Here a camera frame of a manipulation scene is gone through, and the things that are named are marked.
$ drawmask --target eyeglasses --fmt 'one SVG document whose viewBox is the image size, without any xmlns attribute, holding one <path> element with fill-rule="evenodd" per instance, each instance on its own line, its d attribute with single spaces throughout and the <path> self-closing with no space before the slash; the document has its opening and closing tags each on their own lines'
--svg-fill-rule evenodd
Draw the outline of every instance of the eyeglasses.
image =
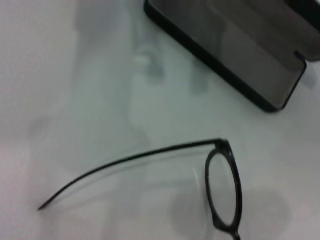
<svg viewBox="0 0 320 240">
<path fill-rule="evenodd" d="M 217 229 L 230 234 L 234 240 L 240 240 L 241 238 L 238 230 L 241 222 L 243 207 L 240 176 L 231 146 L 227 140 L 222 139 L 174 145 L 129 156 L 105 164 L 79 176 L 75 180 L 65 185 L 51 198 L 49 198 L 41 207 L 39 207 L 38 211 L 47 208 L 59 195 L 77 182 L 100 171 L 153 155 L 210 145 L 214 145 L 215 148 L 209 153 L 206 159 L 204 177 L 207 199 L 212 213 L 213 225 Z"/>
</svg>

